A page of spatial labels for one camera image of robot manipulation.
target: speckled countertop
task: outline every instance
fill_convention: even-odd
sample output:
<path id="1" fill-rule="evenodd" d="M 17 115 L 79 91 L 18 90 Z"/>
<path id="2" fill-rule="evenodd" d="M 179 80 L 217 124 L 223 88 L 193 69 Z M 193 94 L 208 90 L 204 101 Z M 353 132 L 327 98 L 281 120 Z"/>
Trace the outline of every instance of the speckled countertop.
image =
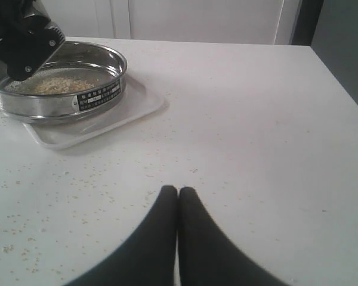
<path id="1" fill-rule="evenodd" d="M 59 152 L 0 115 L 0 285 L 76 278 L 163 184 L 286 282 L 358 285 L 358 107 L 311 48 L 84 40 L 170 107 Z"/>

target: cabinet door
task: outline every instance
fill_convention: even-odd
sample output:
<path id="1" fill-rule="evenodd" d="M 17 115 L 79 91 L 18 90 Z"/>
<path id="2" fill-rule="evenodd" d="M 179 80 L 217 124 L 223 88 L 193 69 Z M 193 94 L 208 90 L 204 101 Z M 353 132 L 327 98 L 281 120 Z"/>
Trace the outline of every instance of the cabinet door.
<path id="1" fill-rule="evenodd" d="M 43 0 L 42 3 L 67 36 L 114 38 L 109 0 Z"/>
<path id="2" fill-rule="evenodd" d="M 112 2 L 115 29 L 129 29 L 132 39 L 287 45 L 300 0 Z"/>

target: sieve label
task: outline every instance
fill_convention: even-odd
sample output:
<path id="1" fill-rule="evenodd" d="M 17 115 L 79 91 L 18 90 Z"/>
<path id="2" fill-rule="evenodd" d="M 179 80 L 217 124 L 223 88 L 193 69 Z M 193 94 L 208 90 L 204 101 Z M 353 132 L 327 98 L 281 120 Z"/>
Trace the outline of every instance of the sieve label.
<path id="1" fill-rule="evenodd" d="M 73 100 L 73 108 L 77 111 L 85 111 L 98 107 L 112 100 L 121 93 L 121 82 L 115 83 L 105 88 L 98 89 L 87 94 L 80 94 Z"/>

